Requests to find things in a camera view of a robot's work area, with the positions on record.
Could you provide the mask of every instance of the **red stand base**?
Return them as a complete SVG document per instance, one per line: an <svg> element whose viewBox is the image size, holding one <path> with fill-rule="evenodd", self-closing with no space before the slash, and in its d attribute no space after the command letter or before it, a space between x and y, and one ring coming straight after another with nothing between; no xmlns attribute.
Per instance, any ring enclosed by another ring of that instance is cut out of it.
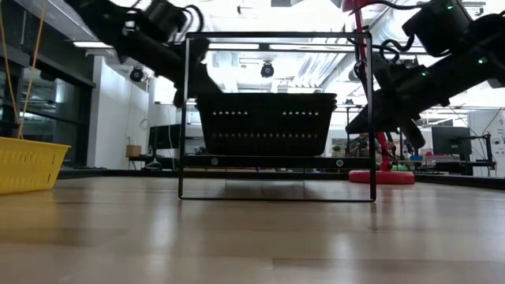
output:
<svg viewBox="0 0 505 284"><path fill-rule="evenodd" d="M357 183L370 183L369 170L352 170L349 172L349 181ZM413 173L397 171L376 171L378 185L412 185L415 182Z"/></svg>

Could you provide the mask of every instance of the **yellow basket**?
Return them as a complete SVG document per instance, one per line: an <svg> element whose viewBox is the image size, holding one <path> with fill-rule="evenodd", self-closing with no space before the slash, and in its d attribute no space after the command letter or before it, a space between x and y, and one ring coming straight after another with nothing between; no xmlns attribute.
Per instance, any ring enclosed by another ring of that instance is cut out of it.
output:
<svg viewBox="0 0 505 284"><path fill-rule="evenodd" d="M0 194L52 189L69 148L0 137Z"/></svg>

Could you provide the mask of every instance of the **ceiling light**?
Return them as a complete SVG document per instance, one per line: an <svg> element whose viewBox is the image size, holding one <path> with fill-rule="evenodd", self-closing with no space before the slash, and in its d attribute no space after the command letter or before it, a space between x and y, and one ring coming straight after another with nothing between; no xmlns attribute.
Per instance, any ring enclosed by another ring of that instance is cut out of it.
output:
<svg viewBox="0 0 505 284"><path fill-rule="evenodd" d="M239 64L260 64L263 62L263 60L259 58L239 58L238 63Z"/></svg>
<svg viewBox="0 0 505 284"><path fill-rule="evenodd" d="M110 45L106 45L102 42L73 42L73 45L80 48L104 48L104 49L112 49L113 47Z"/></svg>
<svg viewBox="0 0 505 284"><path fill-rule="evenodd" d="M160 101L156 101L155 104L157 105L168 105L168 106L173 106L174 105L174 102L160 102ZM186 106L195 106L196 105L196 101L195 99L188 99L188 101L186 102Z"/></svg>
<svg viewBox="0 0 505 284"><path fill-rule="evenodd" d="M257 50L259 44L255 43L211 43L209 50Z"/></svg>
<svg viewBox="0 0 505 284"><path fill-rule="evenodd" d="M348 46L348 47L343 47L343 46L328 46L326 44L308 44L308 45L301 45L301 44L271 44L270 45L271 50L299 50L299 51L321 51L321 52L328 52L328 51L354 51L354 47Z"/></svg>

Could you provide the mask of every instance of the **cardboard box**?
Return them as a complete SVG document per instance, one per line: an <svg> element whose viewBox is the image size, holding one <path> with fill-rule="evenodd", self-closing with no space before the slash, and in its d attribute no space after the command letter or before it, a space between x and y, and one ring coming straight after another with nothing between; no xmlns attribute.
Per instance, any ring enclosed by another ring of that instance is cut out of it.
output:
<svg viewBox="0 0 505 284"><path fill-rule="evenodd" d="M126 158L138 157L142 154L142 146L140 145L127 145Z"/></svg>

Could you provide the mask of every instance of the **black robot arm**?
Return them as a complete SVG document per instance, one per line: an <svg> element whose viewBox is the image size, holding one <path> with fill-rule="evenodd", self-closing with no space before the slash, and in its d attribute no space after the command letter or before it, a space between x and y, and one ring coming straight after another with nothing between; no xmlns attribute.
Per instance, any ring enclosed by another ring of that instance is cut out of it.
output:
<svg viewBox="0 0 505 284"><path fill-rule="evenodd" d="M430 107L449 105L449 98L482 82L505 84L505 17L491 14L472 21L459 0L433 0L403 25L416 36L437 63L408 66L374 54L374 76L381 87L373 93L375 128L393 132L401 127L415 148L425 140L413 121ZM366 133L368 106L346 127Z"/></svg>
<svg viewBox="0 0 505 284"><path fill-rule="evenodd" d="M183 102L185 74L185 44L173 43L177 32L183 32L189 19L187 8L172 5L166 0L154 0L145 10L117 6L108 0L65 0L84 23L105 44L114 47L120 60L133 58L174 83L177 89L174 104ZM203 17L198 8L192 6ZM208 51L207 39L192 39L189 56L189 97L201 93L220 93L219 87L208 76L202 64Z"/></svg>

